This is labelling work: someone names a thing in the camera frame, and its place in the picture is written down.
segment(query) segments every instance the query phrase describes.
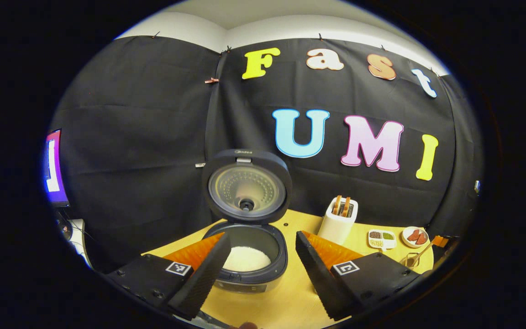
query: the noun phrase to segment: black backdrop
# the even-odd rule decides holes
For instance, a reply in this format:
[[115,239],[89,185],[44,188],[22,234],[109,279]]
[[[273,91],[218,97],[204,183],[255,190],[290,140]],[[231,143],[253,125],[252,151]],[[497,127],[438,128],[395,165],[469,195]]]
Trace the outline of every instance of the black backdrop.
[[[281,54],[265,76],[243,80],[244,54],[273,47]],[[310,69],[305,61],[314,48],[334,50],[344,68]],[[392,60],[397,77],[373,77],[369,54]],[[426,95],[412,69],[430,77],[436,98]],[[220,82],[205,84],[210,77]],[[432,220],[452,188],[455,163],[474,161],[454,156],[456,135],[463,133],[455,130],[453,112],[471,109],[462,93],[448,88],[459,90],[451,76],[442,80],[397,54],[340,40],[275,40],[218,54],[167,37],[126,37],[111,42],[77,75],[50,129],[62,129],[61,163],[72,205],[117,262],[212,223],[195,164],[229,148],[267,150],[283,158],[294,181],[293,210],[323,215],[342,194],[359,203],[359,223],[432,223],[436,233],[456,235],[465,223],[457,208],[473,208],[475,196],[464,200],[462,193],[459,202],[445,207],[447,215]],[[318,154],[297,159],[279,152],[271,114],[280,108],[300,112],[294,135],[300,144],[311,134],[305,111],[330,112]],[[348,145],[347,115],[367,118],[375,134],[386,121],[403,124],[399,171],[340,163]],[[425,133],[439,140],[431,181],[416,178]],[[470,143],[476,143],[471,136]],[[456,185],[470,172],[454,177]]]

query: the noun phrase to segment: rice cooker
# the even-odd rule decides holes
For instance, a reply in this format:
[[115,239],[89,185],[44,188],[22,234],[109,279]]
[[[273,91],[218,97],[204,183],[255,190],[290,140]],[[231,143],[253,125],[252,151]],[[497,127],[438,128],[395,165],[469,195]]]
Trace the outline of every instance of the rice cooker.
[[274,288],[288,266],[284,236],[269,225],[282,218],[289,206],[292,180],[285,162],[261,150],[224,150],[204,166],[202,186],[212,212],[227,219],[211,227],[203,238],[225,232],[231,248],[253,248],[271,261],[252,271],[223,267],[215,287],[237,293]]

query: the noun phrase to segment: white plate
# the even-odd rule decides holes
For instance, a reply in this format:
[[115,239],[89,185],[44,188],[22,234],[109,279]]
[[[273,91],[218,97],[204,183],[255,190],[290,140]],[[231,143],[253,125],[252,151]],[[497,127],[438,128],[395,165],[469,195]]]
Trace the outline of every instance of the white plate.
[[427,245],[427,241],[424,242],[424,244],[422,244],[422,245],[416,245],[416,244],[415,244],[416,241],[409,241],[409,240],[407,240],[407,238],[408,238],[411,234],[413,234],[413,231],[415,231],[416,229],[419,230],[419,233],[420,233],[420,234],[421,234],[421,233],[425,233],[425,234],[426,234],[426,239],[429,239],[429,238],[430,238],[430,236],[427,234],[427,232],[426,232],[424,229],[422,229],[422,228],[415,227],[415,226],[409,226],[409,227],[405,228],[405,229],[403,230],[403,232],[401,232],[401,237],[403,238],[403,242],[405,242],[405,244],[408,245],[408,246],[410,246],[411,248],[419,248],[419,247],[422,247],[422,246]]

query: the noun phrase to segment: pink letter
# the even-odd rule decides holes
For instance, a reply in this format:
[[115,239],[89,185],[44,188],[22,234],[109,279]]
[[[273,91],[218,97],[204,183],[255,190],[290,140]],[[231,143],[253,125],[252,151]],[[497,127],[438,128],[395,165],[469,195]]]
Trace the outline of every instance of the pink letter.
[[340,159],[345,166],[360,166],[362,163],[358,156],[358,149],[363,152],[363,158],[367,162],[367,167],[383,151],[376,167],[382,171],[398,171],[399,163],[399,142],[403,125],[395,121],[384,123],[379,135],[375,138],[367,119],[360,115],[349,115],[344,119],[349,127],[348,150],[346,155]]

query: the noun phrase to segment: yellow table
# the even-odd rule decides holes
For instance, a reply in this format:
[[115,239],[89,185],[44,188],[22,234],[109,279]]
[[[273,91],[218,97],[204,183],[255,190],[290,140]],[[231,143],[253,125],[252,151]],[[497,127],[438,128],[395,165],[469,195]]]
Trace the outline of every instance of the yellow table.
[[[200,241],[210,227],[223,221],[225,219],[221,219],[196,233],[144,254],[153,254],[159,257],[166,256],[171,252]],[[253,322],[259,328],[264,329],[324,328],[336,323],[326,314],[295,250],[296,232],[303,230],[309,233],[318,233],[321,223],[321,217],[288,210],[279,221],[271,223],[283,233],[288,247],[288,267],[281,277],[279,285],[269,292],[259,294],[233,293],[214,286],[202,306],[202,311],[217,320],[236,327],[247,321]],[[396,261],[407,256],[409,252],[422,251],[429,244],[428,241],[424,246],[417,249],[406,246],[401,241],[403,227],[355,223],[344,246],[363,255],[380,251],[368,245],[367,234],[371,229],[385,229],[395,233],[397,237],[396,248],[386,250],[384,254]],[[434,256],[430,248],[420,258],[419,265],[413,270],[417,273],[423,273],[432,269],[433,263]]]

